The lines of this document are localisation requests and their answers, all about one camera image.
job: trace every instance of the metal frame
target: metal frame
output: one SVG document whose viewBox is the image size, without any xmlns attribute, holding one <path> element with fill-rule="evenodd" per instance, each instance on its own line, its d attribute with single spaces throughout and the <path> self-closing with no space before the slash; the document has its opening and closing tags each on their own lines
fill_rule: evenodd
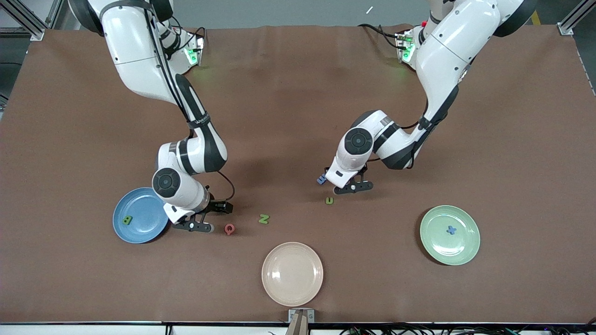
<svg viewBox="0 0 596 335">
<path fill-rule="evenodd" d="M 288 322 L 292 322 L 294 314 L 304 311 L 304 315 L 307 316 L 308 323 L 315 323 L 315 310 L 312 308 L 292 308 L 288 309 Z"/>
<path fill-rule="evenodd" d="M 6 105 L 8 104 L 8 100 L 0 97 L 0 121 L 2 120 L 2 116 L 4 116 L 4 110 L 6 109 Z"/>
<path fill-rule="evenodd" d="M 2 7 L 8 15 L 10 15 L 24 30 L 31 34 L 31 41 L 41 41 L 44 38 L 44 30 L 48 29 L 47 22 L 53 22 L 53 18 L 57 15 L 60 9 L 62 0 L 55 1 L 52 4 L 50 14 L 46 18 L 46 22 L 37 17 L 33 11 L 21 2 L 21 0 L 0 0 L 0 7 Z M 18 29 L 13 29 L 14 33 L 18 33 Z"/>
<path fill-rule="evenodd" d="M 292 319 L 288 325 L 285 335 L 307 335 L 308 332 L 308 311 L 306 309 L 297 309 L 292 314 Z"/>
<path fill-rule="evenodd" d="M 557 23 L 561 35 L 573 35 L 573 28 L 580 22 L 596 5 L 596 0 L 583 0 L 569 13 L 563 21 Z"/>
</svg>

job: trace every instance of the black cable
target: black cable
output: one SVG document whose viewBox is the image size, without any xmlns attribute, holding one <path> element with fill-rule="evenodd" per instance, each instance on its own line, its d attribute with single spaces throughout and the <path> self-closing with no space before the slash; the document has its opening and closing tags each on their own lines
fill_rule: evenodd
<svg viewBox="0 0 596 335">
<path fill-rule="evenodd" d="M 389 45 L 391 45 L 392 47 L 399 49 L 399 50 L 406 50 L 407 48 L 405 46 L 399 46 L 396 44 L 391 43 L 391 41 L 389 40 L 389 38 L 387 37 L 387 35 L 385 34 L 385 32 L 383 31 L 383 28 L 381 27 L 381 25 L 378 25 L 379 30 L 381 30 L 381 34 L 383 34 L 383 37 L 385 38 L 385 41 L 387 41 L 387 43 L 389 43 Z"/>
<path fill-rule="evenodd" d="M 524 331 L 528 327 L 530 327 L 529 324 L 525 325 L 522 329 L 518 330 L 516 333 L 520 334 L 522 331 Z"/>
<path fill-rule="evenodd" d="M 171 71 L 169 71 L 169 65 L 167 65 L 167 61 L 166 61 L 167 68 L 166 68 L 166 66 L 164 66 L 164 63 L 162 61 L 162 58 L 159 56 L 159 52 L 157 51 L 157 48 L 158 48 L 157 41 L 155 39 L 155 36 L 153 35 L 154 34 L 154 31 L 151 30 L 152 24 L 150 22 L 150 19 L 149 19 L 149 15 L 148 15 L 148 11 L 147 10 L 145 10 L 145 20 L 147 22 L 147 29 L 149 30 L 149 35 L 151 36 L 151 42 L 153 43 L 153 48 L 155 48 L 155 52 L 156 52 L 156 56 L 157 56 L 157 61 L 159 62 L 160 69 L 162 70 L 163 79 L 166 81 L 167 88 L 169 89 L 170 93 L 172 94 L 172 98 L 176 102 L 176 105 L 178 105 L 178 108 L 180 108 L 180 111 L 182 111 L 182 115 L 184 116 L 184 119 L 188 123 L 188 122 L 190 122 L 190 120 L 188 119 L 188 116 L 186 114 L 186 111 L 184 110 L 184 107 L 182 106 L 182 102 L 181 102 L 180 96 L 178 95 L 178 92 L 174 90 L 174 88 L 172 87 L 172 84 L 171 84 L 173 82 L 173 78 L 171 77 L 171 75 L 172 75 Z"/>
<path fill-rule="evenodd" d="M 404 46 L 399 46 L 399 45 L 395 45 L 395 44 L 391 43 L 391 41 L 389 40 L 389 37 L 395 38 L 395 35 L 391 35 L 391 34 L 384 32 L 383 27 L 381 27 L 380 24 L 378 26 L 378 29 L 371 26 L 370 24 L 367 24 L 367 23 L 359 24 L 358 27 L 370 28 L 370 29 L 374 30 L 376 33 L 383 35 L 383 37 L 385 38 L 385 41 L 387 41 L 387 43 L 389 43 L 389 45 L 391 45 L 392 47 L 399 49 L 399 50 L 406 50 L 406 48 Z M 407 30 L 410 30 L 410 29 L 401 30 L 399 32 L 396 32 L 396 34 L 403 33 Z"/>
<path fill-rule="evenodd" d="M 488 334 L 488 335 L 503 335 L 503 330 L 489 330 L 483 327 L 455 327 L 447 332 L 447 335 L 451 335 L 454 330 L 468 330 L 457 335 L 473 335 L 473 334 Z"/>
<path fill-rule="evenodd" d="M 404 335 L 405 333 L 407 333 L 409 331 L 411 331 L 412 333 L 414 333 L 414 335 L 418 335 L 418 334 L 416 334 L 416 331 L 414 331 L 413 329 L 406 329 L 406 330 L 402 331 L 401 333 L 399 333 L 399 335 Z"/>
<path fill-rule="evenodd" d="M 587 331 L 585 331 L 583 329 L 578 329 L 578 327 L 576 325 L 572 326 L 572 330 L 569 333 L 583 333 L 583 335 L 589 335 Z"/>
<path fill-rule="evenodd" d="M 420 328 L 424 328 L 424 329 L 426 329 L 426 330 L 430 331 L 432 335 L 436 335 L 432 329 L 430 329 L 430 328 L 426 327 L 425 325 L 418 325 L 418 327 L 420 327 Z"/>
<path fill-rule="evenodd" d="M 372 330 L 370 330 L 368 328 L 352 326 L 352 329 L 354 329 L 354 331 L 356 332 L 356 334 L 360 334 L 360 335 L 376 335 L 374 331 L 372 331 Z"/>
<path fill-rule="evenodd" d="M 216 202 L 216 203 L 221 203 L 221 202 L 225 202 L 225 201 L 228 201 L 228 200 L 232 199 L 232 198 L 234 197 L 234 194 L 236 194 L 236 188 L 234 187 L 234 183 L 233 183 L 231 180 L 229 180 L 229 178 L 228 178 L 228 177 L 226 177 L 226 175 L 224 175 L 224 174 L 223 174 L 221 171 L 218 171 L 218 173 L 219 173 L 219 174 L 220 174 L 220 175 L 221 175 L 221 176 L 222 176 L 222 177 L 223 177 L 225 180 L 227 180 L 227 181 L 228 181 L 228 183 L 230 184 L 230 186 L 232 186 L 232 195 L 231 195 L 231 196 L 229 196 L 229 197 L 227 197 L 227 198 L 225 198 L 225 199 L 217 199 L 217 200 L 214 200 L 214 201 L 213 201 L 213 202 Z"/>
<path fill-rule="evenodd" d="M 411 126 L 407 126 L 407 127 L 400 127 L 400 128 L 401 128 L 401 129 L 410 129 L 410 128 L 414 128 L 414 127 L 416 127 L 417 125 L 418 125 L 418 122 L 416 121 L 416 123 L 415 123 L 415 124 L 413 124 L 413 125 L 411 125 Z M 376 162 L 376 161 L 378 161 L 378 160 L 381 160 L 381 158 L 369 159 L 369 160 L 367 160 L 367 163 L 370 163 L 370 162 Z M 425 328 L 426 328 L 427 330 L 430 330 L 430 331 L 433 333 L 433 335 L 435 335 L 434 331 L 432 331 L 430 328 L 428 328 L 428 327 L 425 327 Z"/>
<path fill-rule="evenodd" d="M 389 34 L 389 33 L 382 32 L 381 30 L 378 30 L 376 27 L 374 27 L 374 26 L 372 26 L 372 25 L 370 25 L 370 24 L 368 24 L 368 23 L 362 23 L 362 24 L 359 24 L 359 25 L 358 25 L 358 27 L 366 27 L 366 28 L 370 28 L 370 29 L 374 30 L 375 32 L 377 32 L 378 34 L 384 34 L 384 35 L 385 35 L 385 36 L 387 36 L 387 37 L 393 37 L 393 38 L 395 38 L 395 35 L 391 35 L 391 34 Z M 410 29 L 400 30 L 400 31 L 398 31 L 398 32 L 395 32 L 395 33 L 396 33 L 396 34 L 401 34 L 401 33 L 407 32 L 408 30 L 410 30 Z"/>
<path fill-rule="evenodd" d="M 180 36 L 182 34 L 182 26 L 180 25 L 180 22 L 178 21 L 178 19 L 174 17 L 174 15 L 172 15 L 172 19 L 174 19 L 174 21 L 176 21 L 176 26 L 172 26 L 172 27 L 177 27 L 178 29 L 180 29 L 180 33 L 178 34 L 178 36 Z"/>
<path fill-rule="evenodd" d="M 410 164 L 410 166 L 406 167 L 406 169 L 410 170 L 411 168 L 414 167 L 414 156 L 416 156 L 416 143 L 414 142 L 414 146 L 412 147 L 412 151 L 410 151 L 410 153 L 412 154 L 412 157 L 410 158 L 412 160 L 412 164 Z"/>
<path fill-rule="evenodd" d="M 159 24 L 161 24 L 165 29 L 170 30 L 165 24 L 163 24 L 163 22 L 160 22 Z M 176 33 L 176 30 L 174 29 L 175 27 L 178 27 L 178 26 L 172 26 L 172 31 L 174 32 L 174 35 L 180 36 L 182 34 L 182 32 L 180 31 L 180 32 Z"/>
<path fill-rule="evenodd" d="M 203 29 L 203 35 L 199 35 L 199 34 L 198 34 L 198 31 L 199 31 L 199 30 L 201 30 L 201 29 Z M 205 27 L 199 27 L 199 28 L 198 28 L 197 30 L 195 30 L 195 31 L 194 31 L 194 33 L 193 33 L 193 35 L 200 36 L 201 38 L 205 37 L 205 35 L 206 35 L 206 34 L 207 34 L 207 31 L 205 30 Z M 181 47 L 179 47 L 178 49 L 174 50 L 174 52 L 184 49 L 184 48 L 185 48 L 185 47 L 186 47 L 186 46 L 187 46 L 187 45 L 190 43 L 190 41 L 191 41 L 192 39 L 193 39 L 193 38 L 189 38 L 189 39 L 188 39 L 188 41 L 187 41 L 186 43 L 184 43 L 184 45 L 183 45 L 183 46 L 181 46 Z"/>
<path fill-rule="evenodd" d="M 414 128 L 418 125 L 418 121 L 416 121 L 413 125 L 411 126 L 407 126 L 407 127 L 400 127 L 401 129 L 410 129 L 410 128 Z"/>
</svg>

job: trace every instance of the green plate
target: green plate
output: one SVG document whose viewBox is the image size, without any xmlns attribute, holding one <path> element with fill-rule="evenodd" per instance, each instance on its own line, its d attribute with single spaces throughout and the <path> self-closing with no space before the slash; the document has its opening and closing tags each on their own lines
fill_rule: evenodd
<svg viewBox="0 0 596 335">
<path fill-rule="evenodd" d="M 447 265 L 466 264 L 480 248 L 480 232 L 474 219 L 449 205 L 435 207 L 424 215 L 420 238 L 426 251 Z"/>
</svg>

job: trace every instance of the gray floor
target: gray floor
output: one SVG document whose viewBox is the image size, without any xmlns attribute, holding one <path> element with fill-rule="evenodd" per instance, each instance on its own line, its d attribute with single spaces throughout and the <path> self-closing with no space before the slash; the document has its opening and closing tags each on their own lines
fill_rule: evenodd
<svg viewBox="0 0 596 335">
<path fill-rule="evenodd" d="M 578 2 L 579 0 L 539 0 L 537 12 L 541 23 L 556 24 Z M 174 12 L 183 26 L 204 26 L 207 29 L 291 25 L 356 26 L 361 23 L 388 26 L 399 23 L 419 24 L 428 17 L 429 7 L 423 0 L 177 0 Z M 70 21 L 66 24 L 67 29 L 72 29 Z M 586 71 L 590 77 L 596 78 L 596 11 L 588 14 L 574 32 Z M 0 37 L 0 62 L 21 63 L 30 44 L 28 38 Z M 18 70 L 19 66 L 0 64 L 0 94 L 10 97 Z"/>
</svg>

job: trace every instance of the blue plate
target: blue plate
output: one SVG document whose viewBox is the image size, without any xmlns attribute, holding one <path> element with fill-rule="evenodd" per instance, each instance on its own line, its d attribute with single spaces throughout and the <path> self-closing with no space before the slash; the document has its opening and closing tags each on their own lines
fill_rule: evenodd
<svg viewBox="0 0 596 335">
<path fill-rule="evenodd" d="M 114 209 L 114 231 L 128 243 L 151 241 L 166 228 L 168 218 L 164 204 L 151 187 L 128 192 Z"/>
</svg>

